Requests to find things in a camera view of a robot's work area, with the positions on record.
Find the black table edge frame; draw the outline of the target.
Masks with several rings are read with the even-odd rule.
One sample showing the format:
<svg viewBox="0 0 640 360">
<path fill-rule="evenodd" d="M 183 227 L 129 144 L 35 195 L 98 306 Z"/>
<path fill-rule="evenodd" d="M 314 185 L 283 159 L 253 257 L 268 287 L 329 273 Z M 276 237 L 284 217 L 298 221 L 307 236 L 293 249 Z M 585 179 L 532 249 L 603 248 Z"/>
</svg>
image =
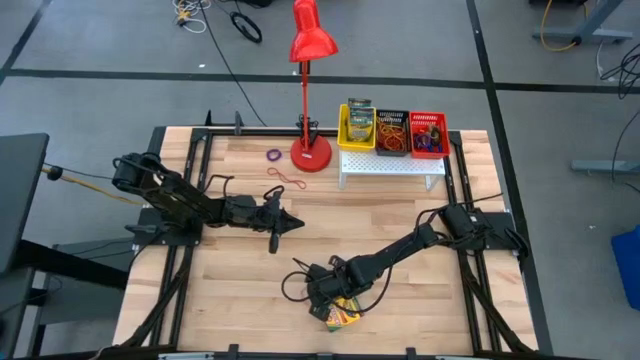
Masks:
<svg viewBox="0 0 640 360">
<path fill-rule="evenodd" d="M 288 150 L 294 133 L 251 129 L 217 131 L 210 171 L 231 175 L 233 193 L 261 196 L 283 185 L 284 207 L 305 222 L 284 235 L 276 254 L 264 234 L 224 227 L 206 229 L 192 260 L 181 328 L 164 327 L 161 341 L 182 351 L 402 355 L 473 351 L 457 254 L 444 247 L 421 251 L 398 264 L 360 297 L 367 312 L 335 332 L 309 314 L 299 263 L 325 264 L 333 255 L 373 253 L 409 233 L 417 215 L 448 200 L 446 182 L 427 191 L 416 176 L 353 176 L 338 187 L 339 165 L 319 173 L 298 171 L 288 159 L 275 167 L 305 190 L 269 176 L 266 152 Z"/>
</svg>

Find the red plastic basket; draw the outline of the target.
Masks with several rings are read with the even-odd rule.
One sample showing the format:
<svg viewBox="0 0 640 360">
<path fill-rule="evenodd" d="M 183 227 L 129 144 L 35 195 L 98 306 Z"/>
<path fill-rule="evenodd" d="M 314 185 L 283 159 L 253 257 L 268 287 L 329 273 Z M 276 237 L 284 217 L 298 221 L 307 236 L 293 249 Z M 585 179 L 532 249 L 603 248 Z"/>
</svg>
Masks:
<svg viewBox="0 0 640 360">
<path fill-rule="evenodd" d="M 430 127 L 436 125 L 442 132 L 441 153 L 426 151 L 415 151 L 413 149 L 413 135 L 417 133 L 428 133 Z M 418 159 L 443 159 L 450 154 L 449 134 L 446 115 L 437 112 L 410 112 L 409 113 L 409 145 L 411 146 L 411 156 Z"/>
</svg>

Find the black monitor panel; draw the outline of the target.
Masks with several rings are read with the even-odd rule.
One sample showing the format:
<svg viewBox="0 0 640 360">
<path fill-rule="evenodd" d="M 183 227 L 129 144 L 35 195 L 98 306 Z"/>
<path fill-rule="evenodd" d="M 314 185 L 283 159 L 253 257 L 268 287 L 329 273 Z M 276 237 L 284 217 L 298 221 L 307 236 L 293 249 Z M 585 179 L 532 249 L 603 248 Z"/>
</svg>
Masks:
<svg viewBox="0 0 640 360">
<path fill-rule="evenodd" d="M 23 238 L 49 135 L 0 136 L 0 277 L 30 263 L 38 245 Z"/>
</svg>

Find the black side desk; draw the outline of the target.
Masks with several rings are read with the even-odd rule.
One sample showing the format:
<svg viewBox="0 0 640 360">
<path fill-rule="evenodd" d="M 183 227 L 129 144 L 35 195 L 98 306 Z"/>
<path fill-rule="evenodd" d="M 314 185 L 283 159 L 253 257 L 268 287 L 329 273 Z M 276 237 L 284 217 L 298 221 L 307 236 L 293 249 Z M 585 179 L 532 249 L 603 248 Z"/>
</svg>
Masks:
<svg viewBox="0 0 640 360">
<path fill-rule="evenodd" d="M 25 307 L 41 306 L 53 294 L 32 288 L 35 271 L 121 290 L 128 280 L 127 271 L 28 240 L 0 249 L 0 358 L 15 351 Z"/>
</svg>

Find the black plastic basket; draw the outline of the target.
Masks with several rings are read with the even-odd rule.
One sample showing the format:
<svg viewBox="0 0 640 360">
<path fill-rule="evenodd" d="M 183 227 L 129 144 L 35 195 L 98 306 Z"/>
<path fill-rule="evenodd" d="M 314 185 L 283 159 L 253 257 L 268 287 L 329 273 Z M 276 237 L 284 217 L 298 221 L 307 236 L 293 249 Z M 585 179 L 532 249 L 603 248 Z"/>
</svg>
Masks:
<svg viewBox="0 0 640 360">
<path fill-rule="evenodd" d="M 407 111 L 376 111 L 375 151 L 379 156 L 404 157 L 410 152 L 408 117 Z"/>
</svg>

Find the yellow plastic basket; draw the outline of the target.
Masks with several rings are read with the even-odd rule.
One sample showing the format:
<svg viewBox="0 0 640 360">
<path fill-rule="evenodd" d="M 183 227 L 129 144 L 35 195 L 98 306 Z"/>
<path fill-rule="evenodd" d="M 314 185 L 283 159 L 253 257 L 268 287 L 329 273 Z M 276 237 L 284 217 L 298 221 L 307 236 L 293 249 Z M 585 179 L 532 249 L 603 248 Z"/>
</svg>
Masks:
<svg viewBox="0 0 640 360">
<path fill-rule="evenodd" d="M 349 152 L 370 152 L 376 145 L 376 130 L 373 129 L 370 138 L 365 142 L 354 142 L 348 139 L 347 120 L 349 118 L 349 107 L 341 104 L 338 117 L 337 145 L 342 151 Z"/>
</svg>

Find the red desk lamp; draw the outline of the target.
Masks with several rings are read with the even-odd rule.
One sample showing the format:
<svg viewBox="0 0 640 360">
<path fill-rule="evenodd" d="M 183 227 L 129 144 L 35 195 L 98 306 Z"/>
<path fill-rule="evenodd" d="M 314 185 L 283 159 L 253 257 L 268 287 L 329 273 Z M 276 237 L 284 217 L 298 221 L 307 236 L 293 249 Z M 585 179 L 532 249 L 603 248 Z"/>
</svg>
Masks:
<svg viewBox="0 0 640 360">
<path fill-rule="evenodd" d="M 299 64 L 302 88 L 301 135 L 291 147 L 291 160 L 301 171 L 315 173 L 326 168 L 331 160 L 329 142 L 317 130 L 309 115 L 309 75 L 312 60 L 335 55 L 338 47 L 333 37 L 321 26 L 316 0 L 295 0 L 293 14 L 296 35 L 290 47 L 289 61 Z"/>
</svg>

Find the grey desk leg frame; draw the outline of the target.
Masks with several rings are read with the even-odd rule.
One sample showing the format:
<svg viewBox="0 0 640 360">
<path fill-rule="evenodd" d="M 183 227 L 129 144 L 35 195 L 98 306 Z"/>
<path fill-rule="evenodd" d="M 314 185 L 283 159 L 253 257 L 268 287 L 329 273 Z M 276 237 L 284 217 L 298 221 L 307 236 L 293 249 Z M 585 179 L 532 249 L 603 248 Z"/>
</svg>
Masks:
<svg viewBox="0 0 640 360">
<path fill-rule="evenodd" d="M 604 29 L 607 18 L 622 4 L 623 0 L 595 0 L 596 4 L 588 10 L 583 22 L 574 28 L 548 27 L 546 21 L 553 5 L 560 7 L 582 7 L 588 0 L 528 0 L 532 6 L 544 6 L 540 25 L 533 30 L 532 37 L 540 42 L 566 41 L 569 47 L 587 43 L 620 44 L 633 38 L 632 32 Z"/>
</svg>

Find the grey floor bar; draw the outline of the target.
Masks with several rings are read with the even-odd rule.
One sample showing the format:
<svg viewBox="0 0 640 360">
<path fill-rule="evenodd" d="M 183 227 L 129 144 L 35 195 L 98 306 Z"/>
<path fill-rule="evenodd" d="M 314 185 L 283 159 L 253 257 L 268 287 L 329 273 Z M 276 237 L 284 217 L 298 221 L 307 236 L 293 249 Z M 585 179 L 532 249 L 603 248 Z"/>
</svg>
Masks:
<svg viewBox="0 0 640 360">
<path fill-rule="evenodd" d="M 640 162 L 607 160 L 573 160 L 570 167 L 576 172 L 599 172 L 640 175 Z"/>
</svg>

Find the white perforated riser shelf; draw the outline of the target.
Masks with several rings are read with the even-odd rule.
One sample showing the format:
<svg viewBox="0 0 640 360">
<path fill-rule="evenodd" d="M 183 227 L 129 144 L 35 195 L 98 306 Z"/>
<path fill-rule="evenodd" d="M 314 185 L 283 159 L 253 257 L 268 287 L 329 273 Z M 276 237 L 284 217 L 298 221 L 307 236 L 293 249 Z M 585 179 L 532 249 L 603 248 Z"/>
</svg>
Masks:
<svg viewBox="0 0 640 360">
<path fill-rule="evenodd" d="M 421 176 L 427 191 L 431 191 L 445 177 L 443 160 L 415 159 L 412 157 L 378 156 L 375 152 L 339 151 L 338 187 L 346 188 L 347 177 L 371 176 Z"/>
</svg>

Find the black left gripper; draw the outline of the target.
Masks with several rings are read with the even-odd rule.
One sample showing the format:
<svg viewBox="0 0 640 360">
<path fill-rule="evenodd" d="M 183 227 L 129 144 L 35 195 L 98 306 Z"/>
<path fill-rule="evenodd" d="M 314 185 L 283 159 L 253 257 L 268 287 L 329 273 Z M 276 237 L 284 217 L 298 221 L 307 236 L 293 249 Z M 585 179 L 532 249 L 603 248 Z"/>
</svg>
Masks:
<svg viewBox="0 0 640 360">
<path fill-rule="evenodd" d="M 289 231 L 305 226 L 305 222 L 288 213 L 281 205 L 282 191 L 276 191 L 262 205 L 250 195 L 225 198 L 223 218 L 231 227 L 249 228 L 257 232 L 270 232 L 269 252 L 276 254 L 280 237 Z"/>
</svg>

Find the blue bin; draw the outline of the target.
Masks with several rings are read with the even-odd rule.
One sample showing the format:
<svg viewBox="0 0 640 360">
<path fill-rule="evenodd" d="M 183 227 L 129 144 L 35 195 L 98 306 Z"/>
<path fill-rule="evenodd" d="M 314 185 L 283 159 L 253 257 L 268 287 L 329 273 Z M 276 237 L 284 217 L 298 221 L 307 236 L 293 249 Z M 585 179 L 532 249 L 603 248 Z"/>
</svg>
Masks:
<svg viewBox="0 0 640 360">
<path fill-rule="evenodd" d="M 611 239 L 626 299 L 640 311 L 640 225 Z"/>
</svg>

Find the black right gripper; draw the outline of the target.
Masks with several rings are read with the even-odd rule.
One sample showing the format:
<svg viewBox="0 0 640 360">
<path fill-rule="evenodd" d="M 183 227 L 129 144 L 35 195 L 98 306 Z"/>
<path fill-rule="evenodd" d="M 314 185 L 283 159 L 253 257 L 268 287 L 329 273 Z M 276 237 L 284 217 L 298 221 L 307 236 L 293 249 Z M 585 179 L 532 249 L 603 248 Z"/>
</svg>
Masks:
<svg viewBox="0 0 640 360">
<path fill-rule="evenodd" d="M 312 264 L 307 272 L 307 294 L 310 300 L 309 313 L 322 322 L 326 322 L 338 298 L 350 299 L 357 295 L 357 288 L 350 282 L 342 270 L 328 270 Z"/>
</svg>

